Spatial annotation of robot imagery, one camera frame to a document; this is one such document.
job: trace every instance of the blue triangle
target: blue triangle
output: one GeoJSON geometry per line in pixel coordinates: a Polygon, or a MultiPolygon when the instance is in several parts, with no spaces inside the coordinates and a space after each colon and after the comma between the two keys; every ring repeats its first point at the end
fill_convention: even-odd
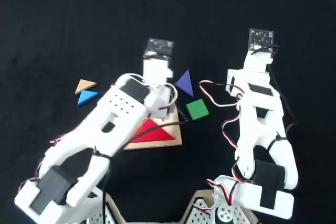
{"type": "Polygon", "coordinates": [[[180,77],[180,79],[175,83],[177,87],[189,94],[194,98],[193,87],[191,85],[189,69],[180,77]]]}
{"type": "Polygon", "coordinates": [[[77,102],[77,105],[82,105],[83,103],[91,100],[92,98],[96,97],[98,95],[98,92],[93,92],[93,91],[89,91],[89,90],[82,90],[82,92],[80,92],[80,96],[77,102]]]}

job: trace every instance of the wooden board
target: wooden board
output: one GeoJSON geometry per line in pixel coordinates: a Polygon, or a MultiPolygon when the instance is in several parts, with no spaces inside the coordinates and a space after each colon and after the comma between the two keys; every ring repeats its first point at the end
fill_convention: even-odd
{"type": "MultiPolygon", "coordinates": [[[[164,124],[164,123],[178,122],[178,120],[179,120],[179,117],[178,117],[178,112],[177,112],[176,107],[168,119],[166,120],[153,119],[153,121],[159,125],[164,124]]],[[[125,147],[124,150],[182,145],[181,129],[179,125],[168,126],[163,129],[167,131],[170,135],[172,135],[175,139],[167,140],[167,141],[150,141],[150,142],[141,142],[141,143],[130,143],[125,147]]]]}

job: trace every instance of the perforated plate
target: perforated plate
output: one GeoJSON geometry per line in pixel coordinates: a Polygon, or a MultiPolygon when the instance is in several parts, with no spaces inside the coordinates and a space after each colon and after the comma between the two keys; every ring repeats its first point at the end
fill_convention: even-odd
{"type": "MultiPolygon", "coordinates": [[[[108,205],[106,205],[106,209],[105,209],[105,218],[106,218],[106,221],[105,221],[106,224],[117,224],[117,222],[115,221],[114,215],[108,205]]],[[[86,224],[103,224],[102,212],[88,218],[86,220],[86,224]]]]}
{"type": "MultiPolygon", "coordinates": [[[[196,198],[194,204],[201,208],[207,207],[203,198],[196,198]]],[[[184,224],[210,224],[210,215],[191,207],[184,224]]]]}
{"type": "Polygon", "coordinates": [[[238,206],[232,205],[233,207],[233,223],[234,224],[250,224],[246,215],[242,209],[238,206]]]}

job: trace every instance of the purple triangle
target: purple triangle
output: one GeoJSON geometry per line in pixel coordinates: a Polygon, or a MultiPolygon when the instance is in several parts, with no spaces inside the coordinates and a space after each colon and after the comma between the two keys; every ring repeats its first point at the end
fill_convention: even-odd
{"type": "Polygon", "coordinates": [[[189,69],[180,77],[180,79],[175,83],[177,87],[189,94],[194,98],[193,87],[191,85],[189,69]]]}

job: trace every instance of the red triangle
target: red triangle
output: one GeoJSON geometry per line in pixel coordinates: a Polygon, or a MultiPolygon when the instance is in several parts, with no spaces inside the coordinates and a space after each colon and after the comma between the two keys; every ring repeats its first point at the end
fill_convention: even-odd
{"type": "MultiPolygon", "coordinates": [[[[143,124],[140,126],[140,128],[135,132],[135,134],[138,134],[140,132],[143,132],[149,128],[155,127],[157,124],[150,119],[146,119],[143,124]]],[[[168,141],[168,140],[175,140],[175,138],[170,135],[167,131],[165,131],[162,128],[150,131],[134,141],[132,143],[143,143],[143,142],[154,142],[154,141],[168,141]]]]}

